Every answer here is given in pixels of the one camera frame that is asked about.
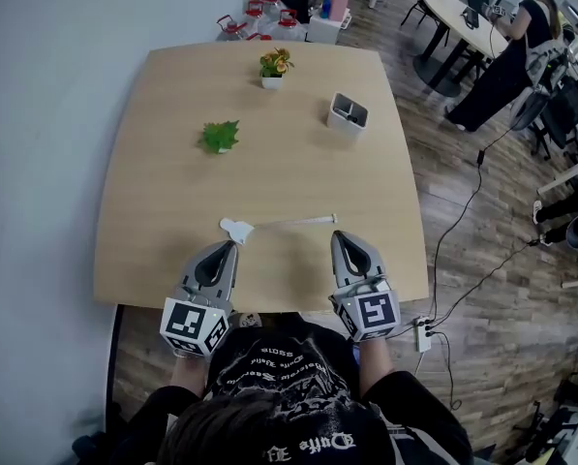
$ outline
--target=flower pot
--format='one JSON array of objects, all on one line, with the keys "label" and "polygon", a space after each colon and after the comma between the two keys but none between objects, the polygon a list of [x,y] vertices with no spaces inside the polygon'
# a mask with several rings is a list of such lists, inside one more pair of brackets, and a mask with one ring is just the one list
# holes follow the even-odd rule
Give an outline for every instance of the flower pot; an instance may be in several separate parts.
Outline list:
[{"label": "flower pot", "polygon": [[262,87],[265,89],[278,89],[282,86],[282,76],[278,77],[260,77]]}]

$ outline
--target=white marker cube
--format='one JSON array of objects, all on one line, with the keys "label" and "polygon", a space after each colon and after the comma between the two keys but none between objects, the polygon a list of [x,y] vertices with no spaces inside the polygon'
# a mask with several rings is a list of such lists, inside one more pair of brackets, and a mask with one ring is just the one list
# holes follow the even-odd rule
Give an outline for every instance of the white marker cube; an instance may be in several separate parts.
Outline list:
[{"label": "white marker cube", "polygon": [[334,310],[355,342],[385,337],[401,322],[393,291],[346,297],[334,304]]},{"label": "white marker cube", "polygon": [[166,298],[160,334],[172,348],[209,357],[227,332],[223,309]]}]

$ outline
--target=white shoe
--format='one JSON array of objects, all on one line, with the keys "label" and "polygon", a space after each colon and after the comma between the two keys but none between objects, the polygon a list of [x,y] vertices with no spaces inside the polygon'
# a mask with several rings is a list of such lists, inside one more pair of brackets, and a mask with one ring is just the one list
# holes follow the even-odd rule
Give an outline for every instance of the white shoe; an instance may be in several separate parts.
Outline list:
[{"label": "white shoe", "polygon": [[[454,108],[451,108],[450,105],[446,105],[443,107],[443,111],[445,112],[445,118],[446,119],[448,118],[448,115],[450,115],[450,113],[453,110],[454,110]],[[454,125],[456,126],[456,129],[458,129],[459,131],[467,131],[467,129],[465,128],[465,126],[463,124],[454,124]]]},{"label": "white shoe", "polygon": [[542,201],[540,200],[536,200],[533,203],[533,216],[532,216],[532,220],[533,222],[538,225],[538,221],[536,220],[536,214],[538,213],[538,210],[542,210]]},{"label": "white shoe", "polygon": [[259,314],[241,314],[239,317],[239,327],[262,327],[262,320]]},{"label": "white shoe", "polygon": [[540,235],[540,244],[543,244],[545,246],[551,246],[553,243],[547,243],[547,241],[545,240],[546,234],[541,234]]}]

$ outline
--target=power strip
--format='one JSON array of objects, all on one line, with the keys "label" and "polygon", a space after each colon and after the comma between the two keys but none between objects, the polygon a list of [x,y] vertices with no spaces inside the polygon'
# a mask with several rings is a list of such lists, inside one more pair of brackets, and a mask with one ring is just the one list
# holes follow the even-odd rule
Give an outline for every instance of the power strip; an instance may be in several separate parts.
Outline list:
[{"label": "power strip", "polygon": [[413,321],[415,333],[415,348],[420,352],[428,352],[431,349],[431,338],[426,335],[426,321],[428,317],[418,317]]}]

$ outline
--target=green leafy plant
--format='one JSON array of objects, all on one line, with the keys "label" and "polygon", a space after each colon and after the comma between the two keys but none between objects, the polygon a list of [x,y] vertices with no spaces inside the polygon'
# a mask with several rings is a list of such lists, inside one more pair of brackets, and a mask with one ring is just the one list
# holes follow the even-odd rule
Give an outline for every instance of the green leafy plant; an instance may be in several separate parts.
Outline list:
[{"label": "green leafy plant", "polygon": [[220,153],[222,149],[230,150],[235,143],[239,142],[235,138],[237,131],[239,131],[238,122],[238,120],[235,120],[234,122],[227,121],[221,124],[214,122],[205,124],[200,143],[212,153]]},{"label": "green leafy plant", "polygon": [[264,78],[281,78],[282,74],[289,70],[289,66],[295,67],[289,62],[290,53],[286,48],[274,48],[260,58],[260,75]]}]

